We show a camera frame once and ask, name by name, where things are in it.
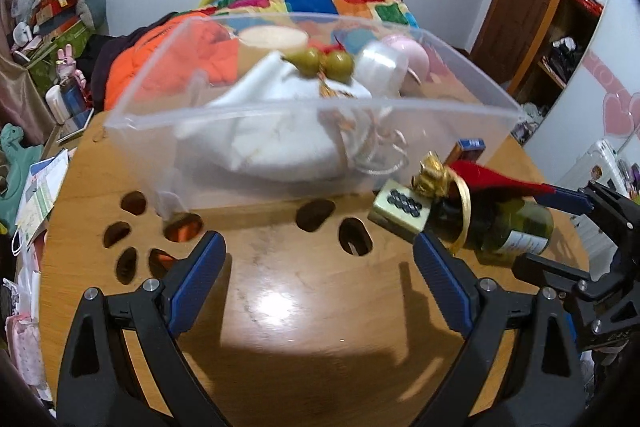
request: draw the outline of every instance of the pink heart decal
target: pink heart decal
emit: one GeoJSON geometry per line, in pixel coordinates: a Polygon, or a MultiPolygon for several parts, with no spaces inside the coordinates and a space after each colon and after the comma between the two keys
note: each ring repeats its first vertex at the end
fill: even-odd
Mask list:
{"type": "Polygon", "coordinates": [[[640,92],[635,92],[629,101],[629,112],[634,118],[634,125],[638,126],[640,123],[640,92]]]}
{"type": "Polygon", "coordinates": [[[634,118],[622,107],[615,94],[607,93],[602,101],[602,119],[605,134],[628,136],[634,131],[634,118]]]}

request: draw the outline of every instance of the metal screw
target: metal screw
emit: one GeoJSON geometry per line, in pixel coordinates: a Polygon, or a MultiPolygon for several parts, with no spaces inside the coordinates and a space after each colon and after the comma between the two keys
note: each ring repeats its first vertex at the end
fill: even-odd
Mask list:
{"type": "Polygon", "coordinates": [[[91,288],[87,288],[86,290],[84,290],[84,298],[87,299],[88,301],[94,300],[97,296],[98,296],[98,288],[94,288],[92,286],[91,288]]]}
{"type": "Polygon", "coordinates": [[[145,282],[142,283],[142,287],[145,292],[155,291],[156,289],[158,289],[159,285],[160,285],[160,281],[158,279],[147,279],[145,282]]]}
{"type": "Polygon", "coordinates": [[[480,287],[486,292],[492,292],[498,287],[498,285],[493,279],[487,278],[480,280],[480,287]]]}
{"type": "Polygon", "coordinates": [[[545,299],[552,301],[558,296],[558,294],[556,294],[556,290],[554,290],[553,288],[549,288],[549,286],[546,286],[542,288],[542,296],[545,299]]]}

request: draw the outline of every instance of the green box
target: green box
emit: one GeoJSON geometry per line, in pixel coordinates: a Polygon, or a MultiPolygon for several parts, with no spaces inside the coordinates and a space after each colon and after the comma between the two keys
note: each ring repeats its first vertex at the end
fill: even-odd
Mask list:
{"type": "Polygon", "coordinates": [[[27,64],[27,70],[31,75],[31,80],[35,84],[38,92],[44,97],[56,79],[56,60],[58,50],[71,44],[74,49],[74,58],[78,58],[86,46],[92,31],[87,28],[82,21],[78,21],[66,32],[53,39],[51,44],[45,45],[36,50],[31,57],[31,62],[27,64]]]}

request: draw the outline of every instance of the small box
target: small box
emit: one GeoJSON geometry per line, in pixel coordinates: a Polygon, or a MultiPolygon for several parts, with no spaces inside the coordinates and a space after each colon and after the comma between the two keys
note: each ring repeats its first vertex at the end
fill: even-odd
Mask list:
{"type": "Polygon", "coordinates": [[[431,198],[425,198],[393,180],[382,187],[369,211],[370,221],[409,243],[427,224],[431,198]]]}
{"type": "Polygon", "coordinates": [[[465,160],[468,162],[477,162],[480,155],[485,149],[484,140],[481,138],[458,140],[453,149],[447,156],[444,165],[451,165],[454,161],[465,160]]]}

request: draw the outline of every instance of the white cloth bag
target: white cloth bag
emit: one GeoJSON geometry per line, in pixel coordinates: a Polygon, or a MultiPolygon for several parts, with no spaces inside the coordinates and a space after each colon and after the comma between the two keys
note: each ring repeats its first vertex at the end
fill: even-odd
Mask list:
{"type": "MultiPolygon", "coordinates": [[[[371,98],[355,80],[349,86],[327,80],[337,92],[371,98]]],[[[279,182],[326,180],[345,174],[366,147],[372,131],[370,111],[352,108],[322,110],[305,100],[320,99],[320,81],[303,78],[292,64],[273,52],[261,59],[223,96],[207,107],[228,111],[178,124],[180,146],[197,148],[213,164],[279,182]],[[242,114],[243,105],[298,100],[296,108],[242,114]]]]}

